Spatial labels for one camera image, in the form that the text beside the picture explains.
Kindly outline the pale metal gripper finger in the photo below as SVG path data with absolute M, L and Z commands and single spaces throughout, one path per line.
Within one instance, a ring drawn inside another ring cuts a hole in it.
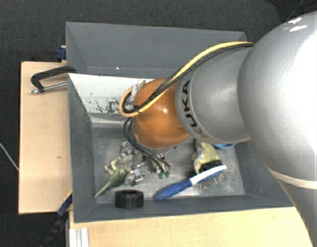
M 141 170 L 130 171 L 125 178 L 125 185 L 135 186 L 144 179 L 145 175 Z
M 122 142 L 119 151 L 119 162 L 121 164 L 126 164 L 133 160 L 134 149 L 129 142 Z

